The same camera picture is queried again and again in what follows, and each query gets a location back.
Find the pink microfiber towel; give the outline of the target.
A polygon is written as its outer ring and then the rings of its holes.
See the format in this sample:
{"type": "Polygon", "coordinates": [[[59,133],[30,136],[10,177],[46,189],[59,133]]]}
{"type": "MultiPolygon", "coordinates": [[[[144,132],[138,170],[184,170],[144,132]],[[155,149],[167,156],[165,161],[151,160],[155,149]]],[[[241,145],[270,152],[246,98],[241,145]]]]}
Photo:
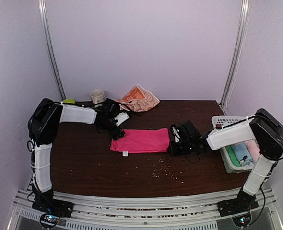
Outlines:
{"type": "Polygon", "coordinates": [[[167,128],[159,130],[126,129],[124,132],[124,137],[111,141],[111,151],[129,154],[167,152],[170,142],[167,128]]]}

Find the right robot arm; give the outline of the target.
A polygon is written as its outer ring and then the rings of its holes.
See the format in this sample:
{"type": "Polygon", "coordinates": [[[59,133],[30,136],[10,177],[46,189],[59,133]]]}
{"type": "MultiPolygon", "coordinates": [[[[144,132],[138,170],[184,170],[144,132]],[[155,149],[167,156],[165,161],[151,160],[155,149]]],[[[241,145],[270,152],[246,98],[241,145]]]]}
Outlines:
{"type": "Polygon", "coordinates": [[[256,193],[270,177],[283,153],[283,125],[261,108],[252,116],[214,116],[213,128],[202,135],[191,121],[170,127],[174,140],[169,150],[173,156],[200,155],[206,150],[230,149],[240,166],[251,172],[234,199],[218,202],[221,216],[257,208],[256,193]]]}

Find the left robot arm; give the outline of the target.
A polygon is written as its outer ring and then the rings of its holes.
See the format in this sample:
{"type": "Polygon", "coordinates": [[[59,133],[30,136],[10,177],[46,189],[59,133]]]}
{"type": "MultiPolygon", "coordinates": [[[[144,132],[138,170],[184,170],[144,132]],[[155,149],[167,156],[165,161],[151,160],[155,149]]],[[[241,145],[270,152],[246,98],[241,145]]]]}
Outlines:
{"type": "Polygon", "coordinates": [[[32,192],[35,195],[32,208],[55,216],[70,217],[74,204],[54,198],[50,176],[50,160],[53,142],[61,123],[95,125],[106,130],[113,140],[124,137],[120,127],[131,118],[114,100],[106,99],[92,106],[76,103],[55,102],[43,99],[28,121],[28,150],[31,152],[33,171],[32,192]]]}

